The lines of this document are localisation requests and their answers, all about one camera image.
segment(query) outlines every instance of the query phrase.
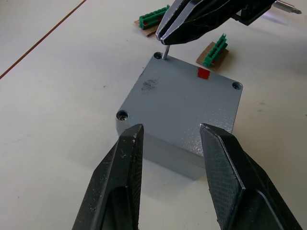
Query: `black tool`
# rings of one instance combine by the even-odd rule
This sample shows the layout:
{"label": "black tool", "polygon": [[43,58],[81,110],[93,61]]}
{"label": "black tool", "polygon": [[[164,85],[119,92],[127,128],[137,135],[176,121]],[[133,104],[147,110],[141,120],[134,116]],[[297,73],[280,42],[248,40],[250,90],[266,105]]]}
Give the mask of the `black tool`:
{"label": "black tool", "polygon": [[94,170],[73,230],[138,230],[143,134],[126,129]]}
{"label": "black tool", "polygon": [[[221,230],[302,229],[266,172],[232,134],[207,124],[200,132]],[[118,138],[93,173],[73,230],[138,230],[142,146],[142,125]]]}
{"label": "black tool", "polygon": [[275,0],[175,0],[165,13],[156,37],[164,45],[187,43],[216,29],[229,18],[251,24]]}
{"label": "black tool", "polygon": [[232,134],[200,127],[209,190],[221,230],[301,230],[267,173]]}

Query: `white table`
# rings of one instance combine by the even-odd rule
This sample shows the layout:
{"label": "white table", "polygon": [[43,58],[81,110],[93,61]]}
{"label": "white table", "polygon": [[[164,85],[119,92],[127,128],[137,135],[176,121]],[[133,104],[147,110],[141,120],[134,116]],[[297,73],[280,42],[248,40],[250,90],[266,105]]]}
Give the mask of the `white table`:
{"label": "white table", "polygon": [[[115,114],[152,54],[164,48],[133,24],[171,0],[88,0],[0,81],[0,223],[71,229],[91,174],[117,140]],[[293,1],[307,12],[304,0]],[[220,73],[244,85],[233,133],[307,228],[307,27],[229,20],[169,54],[195,63],[227,34]],[[141,230],[218,230],[206,178],[143,161]]]}
{"label": "white table", "polygon": [[0,76],[82,0],[1,0]]}

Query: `red line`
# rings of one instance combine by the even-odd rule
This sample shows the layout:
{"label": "red line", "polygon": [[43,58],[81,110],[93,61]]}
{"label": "red line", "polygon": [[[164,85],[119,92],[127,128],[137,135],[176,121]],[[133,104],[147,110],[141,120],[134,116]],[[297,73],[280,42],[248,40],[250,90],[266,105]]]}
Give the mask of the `red line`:
{"label": "red line", "polygon": [[25,56],[27,56],[35,47],[37,47],[46,37],[48,37],[59,25],[62,24],[69,16],[72,15],[83,3],[87,0],[83,0],[75,9],[73,9],[69,14],[67,14],[58,24],[56,24],[45,36],[43,36],[38,42],[35,43],[24,55],[22,55],[14,64],[11,65],[1,76],[0,79],[3,78],[12,68],[14,68]]}

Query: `screwdriver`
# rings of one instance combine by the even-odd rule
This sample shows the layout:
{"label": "screwdriver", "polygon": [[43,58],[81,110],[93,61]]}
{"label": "screwdriver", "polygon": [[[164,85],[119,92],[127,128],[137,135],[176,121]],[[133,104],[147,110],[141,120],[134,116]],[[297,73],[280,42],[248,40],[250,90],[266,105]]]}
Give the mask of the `screwdriver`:
{"label": "screwdriver", "polygon": [[284,1],[280,1],[277,0],[273,6],[275,6],[276,8],[286,11],[288,13],[297,13],[297,14],[301,14],[302,12],[300,10],[298,10],[297,8],[294,7],[294,5],[291,5],[289,3],[286,3]]}

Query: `metal pin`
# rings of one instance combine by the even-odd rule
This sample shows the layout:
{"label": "metal pin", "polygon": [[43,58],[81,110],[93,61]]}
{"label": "metal pin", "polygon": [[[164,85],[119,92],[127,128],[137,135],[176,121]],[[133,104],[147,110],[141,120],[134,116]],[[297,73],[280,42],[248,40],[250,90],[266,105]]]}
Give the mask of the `metal pin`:
{"label": "metal pin", "polygon": [[164,51],[164,53],[162,54],[162,59],[163,59],[163,60],[166,60],[166,59],[167,59],[167,54],[168,54],[169,48],[170,48],[170,46],[166,46],[166,47],[165,47],[165,51]]}
{"label": "metal pin", "polygon": [[284,1],[280,1],[277,0],[273,6],[275,6],[276,8],[286,11],[288,13],[297,13],[297,14],[301,14],[302,12],[300,10],[298,10],[297,8],[295,8],[293,5],[286,3]]}

